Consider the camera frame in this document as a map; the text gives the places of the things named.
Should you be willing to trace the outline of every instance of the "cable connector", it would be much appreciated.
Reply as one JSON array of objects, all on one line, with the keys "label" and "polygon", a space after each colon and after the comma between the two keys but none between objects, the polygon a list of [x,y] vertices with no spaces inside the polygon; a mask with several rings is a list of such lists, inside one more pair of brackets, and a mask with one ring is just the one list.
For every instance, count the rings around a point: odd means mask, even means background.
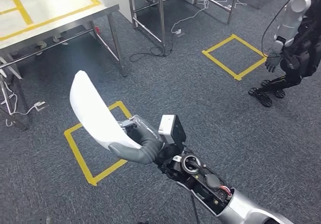
[{"label": "cable connector", "polygon": [[44,108],[48,107],[49,104],[46,103],[45,101],[42,101],[42,102],[36,102],[35,104],[34,104],[34,107],[35,108],[35,110],[37,110],[38,112],[40,112]]},{"label": "cable connector", "polygon": [[177,31],[175,32],[175,34],[176,34],[176,35],[179,35],[181,33],[182,33],[182,29],[181,28],[179,28]]}]

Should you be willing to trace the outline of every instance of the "robotic arm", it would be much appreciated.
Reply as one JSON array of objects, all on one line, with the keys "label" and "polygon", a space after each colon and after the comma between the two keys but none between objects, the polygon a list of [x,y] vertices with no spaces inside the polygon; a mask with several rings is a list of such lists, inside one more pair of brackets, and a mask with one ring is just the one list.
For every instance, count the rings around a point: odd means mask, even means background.
[{"label": "robotic arm", "polygon": [[[265,63],[267,69],[274,72],[283,59],[289,69],[298,69],[301,64],[304,64],[300,62],[301,59],[294,56],[298,55],[295,53],[295,47],[305,41],[309,32],[317,27],[318,22],[319,24],[320,2],[321,0],[289,0],[284,7],[284,16],[274,35],[271,52]],[[306,30],[307,32],[304,34],[305,37],[299,37],[301,32]]]},{"label": "robotic arm", "polygon": [[186,135],[176,115],[163,115],[157,131],[139,116],[118,122],[83,71],[75,76],[70,103],[82,125],[102,146],[121,159],[155,163],[162,173],[191,192],[222,223],[292,224],[230,187],[188,149],[185,145]]}]

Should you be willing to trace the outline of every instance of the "yellow tape square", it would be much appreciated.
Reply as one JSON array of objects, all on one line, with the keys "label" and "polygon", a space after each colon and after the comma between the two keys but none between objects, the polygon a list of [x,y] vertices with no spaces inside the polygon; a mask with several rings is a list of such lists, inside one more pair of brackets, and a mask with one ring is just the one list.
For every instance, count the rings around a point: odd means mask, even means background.
[{"label": "yellow tape square", "polygon": [[61,20],[61,19],[63,19],[63,18],[66,18],[66,17],[69,17],[69,16],[72,16],[72,15],[74,15],[74,14],[83,12],[83,11],[88,10],[88,9],[90,9],[90,8],[101,4],[99,0],[89,0],[90,3],[87,6],[85,6],[85,7],[81,7],[80,9],[74,10],[74,11],[66,13],[66,14],[63,14],[61,16],[56,16],[56,17],[48,19],[48,20],[46,20],[46,21],[44,21],[44,22],[34,24],[32,19],[28,14],[28,12],[22,4],[21,0],[11,0],[11,1],[14,2],[16,7],[7,9],[5,11],[0,12],[0,16],[8,14],[8,13],[11,13],[11,12],[14,12],[14,11],[18,11],[18,12],[20,13],[20,15],[23,17],[23,19],[26,22],[26,27],[24,28],[24,29],[22,29],[22,30],[18,30],[18,31],[15,31],[15,32],[13,32],[13,33],[10,33],[10,34],[6,35],[6,36],[0,36],[0,41],[4,41],[4,40],[7,40],[7,39],[9,39],[9,38],[11,38],[11,37],[17,36],[17,35],[22,34],[23,32],[34,30],[34,29],[38,28],[38,27],[45,26],[47,24],[50,24],[50,23]]},{"label": "yellow tape square", "polygon": [[[253,50],[253,51],[258,53],[258,55],[262,56],[263,58],[261,59],[261,60],[259,60],[259,61],[258,61],[258,62],[256,62],[256,63],[255,63],[255,64],[253,64],[253,65],[252,65],[252,66],[250,66],[250,67],[246,68],[246,70],[244,70],[244,71],[243,71],[241,73],[237,74],[237,73],[234,73],[232,70],[229,69],[228,67],[224,65],[223,63],[219,61],[218,59],[216,59],[216,58],[215,58],[215,57],[213,57],[213,56],[212,56],[212,55],[209,54],[212,51],[214,51],[214,50],[216,50],[216,49],[217,49],[219,47],[222,47],[222,46],[223,46],[223,45],[225,45],[225,44],[226,44],[228,42],[230,42],[231,40],[234,40],[234,39],[237,40],[239,42],[241,42],[241,43],[243,43],[243,44],[249,47],[249,49]],[[240,38],[240,37],[238,37],[238,36],[237,36],[235,34],[232,34],[231,36],[228,37],[225,40],[223,40],[223,41],[222,41],[222,42],[220,42],[219,44],[212,46],[212,47],[211,47],[211,48],[209,48],[208,50],[203,50],[203,51],[202,51],[202,53],[204,54],[205,56],[209,58],[210,60],[215,62],[216,64],[222,67],[222,69],[225,70],[226,72],[229,73],[230,75],[233,76],[234,79],[239,80],[239,81],[242,80],[242,78],[244,77],[245,75],[246,75],[246,74],[248,74],[248,73],[249,73],[251,71],[253,71],[254,69],[260,66],[261,64],[262,64],[262,63],[264,63],[264,62],[265,62],[267,60],[267,58],[261,51],[260,51],[260,50],[258,50],[258,49],[257,49],[257,48],[255,48],[255,47],[254,47],[254,46],[252,46],[252,45],[251,45],[251,44],[249,44],[248,42],[246,42],[243,39]]]},{"label": "yellow tape square", "polygon": [[[119,107],[127,118],[131,117],[131,114],[125,107],[125,105],[123,104],[122,101],[117,101],[111,106],[109,107],[109,110],[113,110],[115,108]],[[72,132],[76,131],[83,125],[79,123],[77,125],[75,125],[70,129],[66,130],[63,134],[69,142],[70,148],[72,150],[73,154],[75,155],[75,159],[78,161],[79,166],[83,171],[84,175],[86,177],[88,183],[96,186],[97,182],[102,180],[103,178],[110,175],[111,173],[118,169],[119,167],[121,167],[124,164],[126,164],[127,160],[118,160],[118,162],[102,171],[100,174],[98,174],[95,177],[93,177],[91,172],[89,170],[84,159],[82,157],[79,149],[75,144],[75,140],[71,135]]]}]

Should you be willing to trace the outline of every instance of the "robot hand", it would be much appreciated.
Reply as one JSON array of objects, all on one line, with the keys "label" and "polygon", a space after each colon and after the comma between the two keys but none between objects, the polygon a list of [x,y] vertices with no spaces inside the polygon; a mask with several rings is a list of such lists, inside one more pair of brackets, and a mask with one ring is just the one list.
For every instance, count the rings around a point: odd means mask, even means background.
[{"label": "robot hand", "polygon": [[123,127],[126,127],[126,132],[130,138],[141,145],[142,148],[136,149],[121,143],[111,143],[109,149],[121,159],[139,164],[150,164],[154,162],[164,145],[161,137],[150,127],[148,127],[139,116],[133,116],[128,122],[130,122],[130,126],[123,125]]},{"label": "robot hand", "polygon": [[280,64],[281,56],[277,56],[274,53],[270,53],[265,62],[265,66],[269,72],[274,72],[275,68]]}]

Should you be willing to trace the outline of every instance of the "robot leg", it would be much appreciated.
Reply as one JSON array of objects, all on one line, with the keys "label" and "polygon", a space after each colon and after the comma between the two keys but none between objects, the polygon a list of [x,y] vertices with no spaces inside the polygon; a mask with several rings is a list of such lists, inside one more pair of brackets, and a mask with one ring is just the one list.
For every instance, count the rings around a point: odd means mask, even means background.
[{"label": "robot leg", "polygon": [[283,89],[298,85],[301,79],[301,76],[293,78],[285,75],[274,80],[265,80],[262,82],[262,87],[251,88],[249,94],[256,98],[264,107],[271,107],[272,100],[267,95],[268,93],[273,92],[278,98],[283,98],[285,96]]}]

